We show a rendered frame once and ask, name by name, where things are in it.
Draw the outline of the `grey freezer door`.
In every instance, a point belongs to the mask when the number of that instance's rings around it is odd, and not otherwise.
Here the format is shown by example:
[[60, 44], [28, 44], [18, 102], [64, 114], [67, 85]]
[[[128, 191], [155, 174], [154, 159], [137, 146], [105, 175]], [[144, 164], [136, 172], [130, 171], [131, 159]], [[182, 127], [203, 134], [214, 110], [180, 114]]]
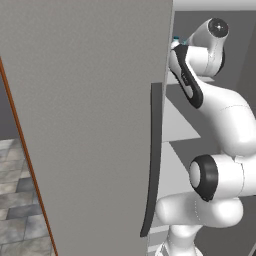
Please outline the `grey freezer door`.
[[0, 0], [0, 58], [59, 256], [145, 256], [153, 83], [172, 0]]

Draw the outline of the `grey fridge cabinet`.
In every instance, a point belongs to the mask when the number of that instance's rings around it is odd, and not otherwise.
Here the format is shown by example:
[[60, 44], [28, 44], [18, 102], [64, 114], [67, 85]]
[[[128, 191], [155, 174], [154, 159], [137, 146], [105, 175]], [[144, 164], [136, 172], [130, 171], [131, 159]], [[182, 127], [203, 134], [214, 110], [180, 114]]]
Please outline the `grey fridge cabinet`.
[[[210, 77], [213, 82], [208, 84], [239, 93], [256, 117], [256, 93], [250, 89], [254, 80], [240, 77], [256, 24], [256, 0], [174, 0], [170, 50], [174, 36], [178, 36], [183, 43], [210, 18], [224, 20], [229, 34], [224, 43], [224, 66], [217, 75]], [[217, 155], [221, 148], [211, 125], [189, 103], [179, 83], [168, 85], [166, 95], [200, 135], [198, 139], [169, 142], [188, 172], [195, 157]], [[227, 228], [204, 226], [197, 232], [195, 246], [203, 256], [256, 256], [256, 195], [245, 196], [241, 202], [243, 217], [237, 225]], [[169, 230], [169, 226], [158, 219], [156, 212], [155, 218], [157, 224], [150, 230], [149, 256], [155, 256]]]

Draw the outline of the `brown wooden panel edge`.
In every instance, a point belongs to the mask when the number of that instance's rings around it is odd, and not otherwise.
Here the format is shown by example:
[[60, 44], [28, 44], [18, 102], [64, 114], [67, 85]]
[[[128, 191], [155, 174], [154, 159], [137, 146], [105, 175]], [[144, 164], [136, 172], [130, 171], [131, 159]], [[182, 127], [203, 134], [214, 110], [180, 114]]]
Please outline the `brown wooden panel edge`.
[[37, 179], [36, 179], [36, 175], [35, 175], [35, 172], [34, 172], [34, 169], [33, 169], [33, 165], [32, 165], [32, 162], [31, 162], [30, 155], [29, 155], [29, 151], [28, 151], [28, 148], [27, 148], [27, 145], [26, 145], [26, 141], [25, 141], [25, 138], [24, 138], [22, 127], [21, 127], [21, 124], [20, 124], [20, 120], [19, 120], [19, 117], [18, 117], [18, 114], [17, 114], [16, 106], [15, 106], [15, 103], [14, 103], [14, 100], [13, 100], [13, 97], [12, 97], [12, 93], [11, 93], [11, 90], [10, 90], [10, 86], [9, 86], [9, 83], [8, 83], [8, 79], [7, 79], [7, 76], [6, 76], [6, 72], [5, 72], [5, 69], [4, 69], [4, 65], [3, 65], [3, 61], [2, 61], [1, 56], [0, 56], [0, 76], [2, 78], [4, 88], [5, 88], [5, 91], [6, 91], [6, 95], [8, 97], [8, 101], [9, 101], [9, 104], [10, 104], [12, 115], [14, 117], [14, 122], [15, 122], [15, 125], [16, 125], [16, 128], [17, 128], [18, 134], [19, 134], [19, 139], [21, 141], [22, 149], [23, 149], [23, 152], [24, 152], [24, 155], [25, 155], [25, 159], [27, 161], [28, 169], [29, 169], [30, 175], [31, 175], [32, 180], [33, 180], [33, 184], [34, 184], [35, 191], [36, 191], [36, 194], [37, 194], [37, 199], [38, 199], [39, 205], [41, 207], [42, 214], [44, 216], [44, 220], [45, 220], [46, 227], [47, 227], [47, 230], [48, 230], [48, 233], [49, 233], [49, 236], [50, 236], [52, 248], [54, 250], [55, 256], [59, 256], [58, 251], [57, 251], [57, 247], [56, 247], [56, 243], [55, 243], [55, 240], [54, 240], [54, 237], [53, 237], [53, 233], [52, 233], [52, 230], [51, 230], [51, 227], [50, 227], [50, 222], [48, 220], [48, 216], [47, 216], [47, 213], [46, 213], [46, 210], [45, 210], [45, 206], [44, 206], [42, 196], [41, 196], [41, 193], [40, 193], [40, 189], [39, 189], [39, 186], [38, 186], [38, 182], [37, 182]]

